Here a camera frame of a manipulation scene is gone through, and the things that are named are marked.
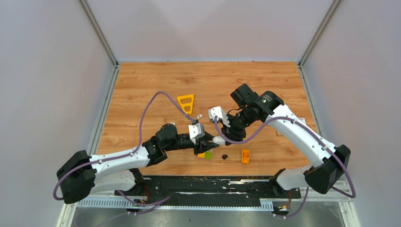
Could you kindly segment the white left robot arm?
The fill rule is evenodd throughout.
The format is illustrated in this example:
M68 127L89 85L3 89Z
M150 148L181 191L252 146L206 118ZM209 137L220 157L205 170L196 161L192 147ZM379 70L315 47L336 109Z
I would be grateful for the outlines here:
M166 160L167 151L193 149L198 155L225 143L220 136L205 132L200 123L188 128L188 133L179 134L175 125L165 124L141 145L116 153L90 156L85 150L76 152L56 173L59 180L56 189L61 190L62 196L58 197L54 191L54 198L72 204L104 191L129 191L140 195L145 183L139 168Z

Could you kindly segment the white earbud charging case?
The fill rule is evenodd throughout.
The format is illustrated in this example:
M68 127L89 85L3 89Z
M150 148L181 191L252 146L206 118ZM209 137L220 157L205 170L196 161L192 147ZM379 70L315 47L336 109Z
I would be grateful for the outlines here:
M218 145L225 145L225 143L226 143L226 141L225 141L222 137L220 137L220 136L215 136L215 137L212 139L212 142L213 142L213 143L216 143L216 144L218 144Z

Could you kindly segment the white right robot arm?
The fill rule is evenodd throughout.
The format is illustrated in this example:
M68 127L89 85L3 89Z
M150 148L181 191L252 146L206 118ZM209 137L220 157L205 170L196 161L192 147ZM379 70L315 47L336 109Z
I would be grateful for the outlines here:
M215 143L244 144L252 140L265 126L273 127L294 144L308 159L309 164L297 169L281 169L273 177L270 191L283 197L289 190L310 187L320 194L335 190L347 171L351 151L346 145L335 145L303 123L284 101L271 91L259 95L247 84L242 84L230 95L239 107L235 115L217 106L209 110L209 120L222 128Z

